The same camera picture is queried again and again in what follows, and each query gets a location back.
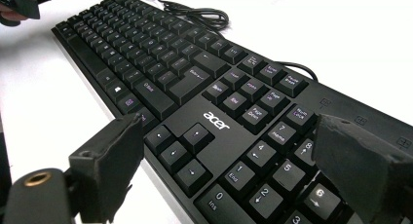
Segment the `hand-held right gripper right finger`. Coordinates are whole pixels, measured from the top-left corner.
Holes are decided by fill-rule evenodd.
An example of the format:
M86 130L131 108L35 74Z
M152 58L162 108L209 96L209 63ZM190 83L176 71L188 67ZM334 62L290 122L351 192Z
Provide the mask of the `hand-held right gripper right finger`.
M413 224L413 156L342 118L323 115L312 152L321 173L364 224Z

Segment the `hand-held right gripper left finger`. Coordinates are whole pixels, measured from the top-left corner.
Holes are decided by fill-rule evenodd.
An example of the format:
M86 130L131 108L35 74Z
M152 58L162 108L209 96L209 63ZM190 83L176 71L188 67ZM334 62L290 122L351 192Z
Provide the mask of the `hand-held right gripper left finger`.
M111 121L69 156L75 211L85 223L114 220L144 158L142 117Z

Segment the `black computer keyboard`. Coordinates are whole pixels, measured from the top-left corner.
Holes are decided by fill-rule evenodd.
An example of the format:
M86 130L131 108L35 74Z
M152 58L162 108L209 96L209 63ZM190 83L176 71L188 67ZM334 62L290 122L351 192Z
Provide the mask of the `black computer keyboard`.
M55 35L199 224L361 224L311 158L333 115L413 155L413 127L140 0L103 0Z

